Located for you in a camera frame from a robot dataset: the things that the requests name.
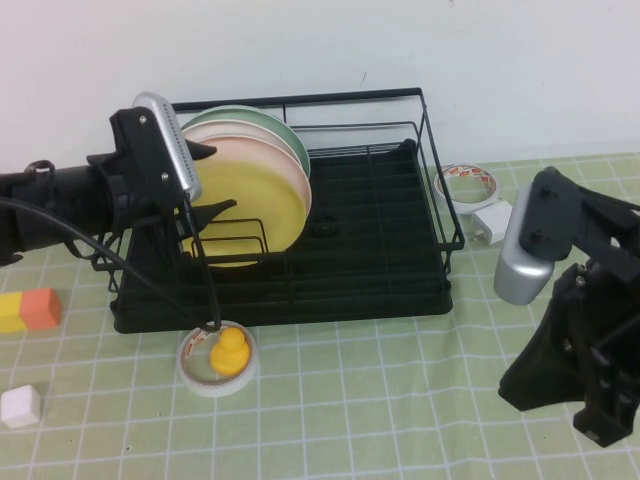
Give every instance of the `toy block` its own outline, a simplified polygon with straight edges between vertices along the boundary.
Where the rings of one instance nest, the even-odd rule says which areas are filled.
[[[0,420],[9,428],[26,427],[40,421],[42,399],[31,385],[14,388],[0,396]]]
[[[39,288],[22,293],[20,317],[29,330],[44,330],[60,324],[62,305],[52,288]]]
[[[20,316],[22,292],[0,294],[0,333],[26,330],[27,325]]]

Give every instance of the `white wall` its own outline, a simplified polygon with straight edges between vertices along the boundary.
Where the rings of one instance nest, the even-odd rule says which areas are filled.
[[[421,86],[443,163],[640,150],[639,18],[638,0],[10,2],[0,171],[111,150],[142,90]]]

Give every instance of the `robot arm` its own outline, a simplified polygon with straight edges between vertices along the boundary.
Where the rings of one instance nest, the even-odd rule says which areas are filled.
[[[499,394],[521,411],[584,400],[574,427],[602,447],[632,433],[640,404],[635,210],[555,169],[540,172],[518,196],[494,283],[503,300],[525,305],[573,246],[591,257],[556,281],[538,330],[500,381]]]

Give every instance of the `white tape roll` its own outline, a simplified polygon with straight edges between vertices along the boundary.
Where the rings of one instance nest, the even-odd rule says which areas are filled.
[[[493,177],[493,175],[487,172],[484,168],[480,168],[475,165],[450,165],[442,170],[442,174],[444,176],[445,182],[454,177],[475,177],[479,178],[482,183],[486,184],[489,187],[489,198],[483,200],[482,202],[457,202],[452,198],[451,203],[453,203],[453,208],[456,213],[462,215],[470,215],[473,212],[480,210],[481,208],[488,207],[489,205],[493,205],[500,200],[500,188],[498,187],[498,182]],[[436,178],[433,181],[433,186],[435,187],[436,193],[439,195],[443,204],[446,205],[446,200],[442,189],[442,182],[439,175],[436,175]]]
[[[211,335],[218,335],[218,333],[209,333],[196,328],[184,338],[180,344],[180,348],[178,348],[178,356],[176,359],[178,374],[189,390],[201,397],[215,398],[231,395],[246,386],[256,374],[256,370],[258,369],[258,346],[256,345],[255,338],[253,338],[251,332],[242,325],[226,320],[222,321],[220,331],[229,327],[236,327],[242,330],[242,333],[244,333],[245,338],[249,342],[249,348],[251,350],[249,363],[244,370],[237,375],[224,377],[220,380],[206,381],[197,378],[189,371],[187,361],[193,350]]]

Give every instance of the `black dish rack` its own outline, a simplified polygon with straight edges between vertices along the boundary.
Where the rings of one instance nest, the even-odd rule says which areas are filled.
[[[250,327],[451,309],[450,258],[463,248],[464,236],[446,185],[446,208],[438,210],[433,176],[442,178],[442,169],[420,89],[174,108],[180,116],[232,104],[264,108],[301,136],[311,157],[313,204],[302,235],[286,252],[270,252],[263,229],[262,238],[254,238],[262,253],[207,259],[222,318]],[[206,316],[207,289],[197,260],[183,252],[179,261],[168,262],[167,248],[180,246],[161,244],[142,228],[133,229],[128,245],[117,246],[181,305]],[[238,261],[257,263],[216,267]],[[112,274],[110,290],[117,293],[111,309],[119,332],[191,328],[126,273]]]

